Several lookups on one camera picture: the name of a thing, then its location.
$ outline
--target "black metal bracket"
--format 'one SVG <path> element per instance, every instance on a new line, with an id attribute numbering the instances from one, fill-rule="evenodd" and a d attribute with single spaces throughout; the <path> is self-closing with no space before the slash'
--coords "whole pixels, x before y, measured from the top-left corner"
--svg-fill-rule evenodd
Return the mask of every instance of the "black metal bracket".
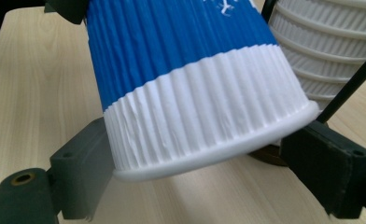
<path id="1" fill-rule="evenodd" d="M 0 224 L 92 219 L 114 169 L 104 119 L 97 119 L 50 158 L 46 172 L 19 171 L 0 184 Z"/>
<path id="2" fill-rule="evenodd" d="M 366 148 L 314 121 L 286 137 L 281 157 L 337 218 L 358 218 L 366 207 Z"/>

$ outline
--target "paper cup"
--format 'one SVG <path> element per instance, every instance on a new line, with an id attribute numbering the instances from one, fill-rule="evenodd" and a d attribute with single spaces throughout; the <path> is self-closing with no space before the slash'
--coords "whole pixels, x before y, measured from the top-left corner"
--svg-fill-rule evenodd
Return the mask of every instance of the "paper cup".
<path id="1" fill-rule="evenodd" d="M 228 2 L 90 1 L 91 56 L 118 179 L 225 161 L 317 115 L 257 10 Z"/>

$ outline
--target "stacked white cups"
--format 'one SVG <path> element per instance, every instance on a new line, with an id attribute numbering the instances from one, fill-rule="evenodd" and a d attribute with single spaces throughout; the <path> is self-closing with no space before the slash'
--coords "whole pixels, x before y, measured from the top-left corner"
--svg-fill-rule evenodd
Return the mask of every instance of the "stacked white cups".
<path id="1" fill-rule="evenodd" d="M 320 110 L 366 61 L 366 0 L 279 0 L 269 25 Z"/>

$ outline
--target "light wood surface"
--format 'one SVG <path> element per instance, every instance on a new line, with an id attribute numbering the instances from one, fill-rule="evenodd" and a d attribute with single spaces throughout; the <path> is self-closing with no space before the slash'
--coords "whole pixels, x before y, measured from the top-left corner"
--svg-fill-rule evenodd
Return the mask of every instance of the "light wood surface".
<path id="1" fill-rule="evenodd" d="M 83 25 L 42 8 L 9 12 L 0 33 L 0 182 L 102 116 Z M 366 147 L 366 83 L 331 119 Z M 86 223 L 86 221 L 61 221 Z M 92 223 L 366 223 L 328 217 L 288 169 L 239 157 L 143 183 L 112 179 Z"/>

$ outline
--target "corrugated ridge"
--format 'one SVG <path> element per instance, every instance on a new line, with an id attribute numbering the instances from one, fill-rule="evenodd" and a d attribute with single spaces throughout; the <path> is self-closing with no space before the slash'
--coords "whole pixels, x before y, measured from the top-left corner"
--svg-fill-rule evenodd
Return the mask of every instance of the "corrugated ridge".
<path id="1" fill-rule="evenodd" d="M 351 78 L 360 68 L 360 64 L 354 63 L 335 63 L 324 59 L 312 57 L 297 50 L 281 44 L 290 65 L 298 70 L 323 77 Z"/>
<path id="2" fill-rule="evenodd" d="M 275 11 L 270 26 L 285 38 L 320 52 L 345 57 L 366 57 L 366 40 L 329 35 L 312 30 Z"/>
<path id="3" fill-rule="evenodd" d="M 366 9 L 328 1 L 279 0 L 278 5 L 310 20 L 345 30 L 366 32 Z"/>
<path id="4" fill-rule="evenodd" d="M 275 44 L 249 1 L 92 0 L 91 56 L 103 108 L 173 69 L 231 49 Z"/>
<path id="5" fill-rule="evenodd" d="M 130 170 L 225 144 L 307 104 L 281 49 L 261 46 L 160 76 L 120 98 L 105 119 L 108 133 L 116 135 L 110 141 L 117 169 Z"/>

